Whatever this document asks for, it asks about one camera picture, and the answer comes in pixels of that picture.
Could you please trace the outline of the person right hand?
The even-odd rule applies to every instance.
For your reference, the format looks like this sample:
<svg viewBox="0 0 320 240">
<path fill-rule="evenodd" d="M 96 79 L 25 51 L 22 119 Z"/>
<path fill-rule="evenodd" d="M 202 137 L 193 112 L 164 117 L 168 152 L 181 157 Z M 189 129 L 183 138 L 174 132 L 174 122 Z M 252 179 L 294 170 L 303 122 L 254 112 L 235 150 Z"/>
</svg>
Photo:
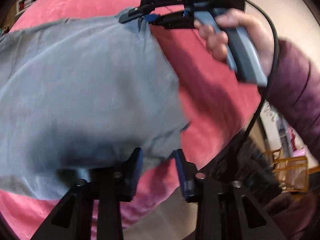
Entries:
<svg viewBox="0 0 320 240">
<path fill-rule="evenodd" d="M 259 61 L 266 76 L 272 68 L 274 41 L 271 33 L 256 17 L 248 15 L 237 9 L 229 9 L 224 14 L 215 18 L 216 23 L 223 28 L 245 27 L 257 52 Z M 224 31 L 216 33 L 212 26 L 194 21 L 194 27 L 199 31 L 199 36 L 204 39 L 206 49 L 213 59 L 225 63 L 227 58 L 228 36 Z"/>
</svg>

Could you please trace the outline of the maroon jacket sleeve forearm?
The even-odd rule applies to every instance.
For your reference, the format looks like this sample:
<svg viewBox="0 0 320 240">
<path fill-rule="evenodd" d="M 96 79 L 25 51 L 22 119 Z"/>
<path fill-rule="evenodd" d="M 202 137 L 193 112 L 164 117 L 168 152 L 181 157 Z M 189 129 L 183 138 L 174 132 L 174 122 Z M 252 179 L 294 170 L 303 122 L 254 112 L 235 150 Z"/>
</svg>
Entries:
<svg viewBox="0 0 320 240">
<path fill-rule="evenodd" d="M 280 40 L 278 68 L 267 101 L 319 160 L 319 70 L 290 41 Z"/>
</svg>

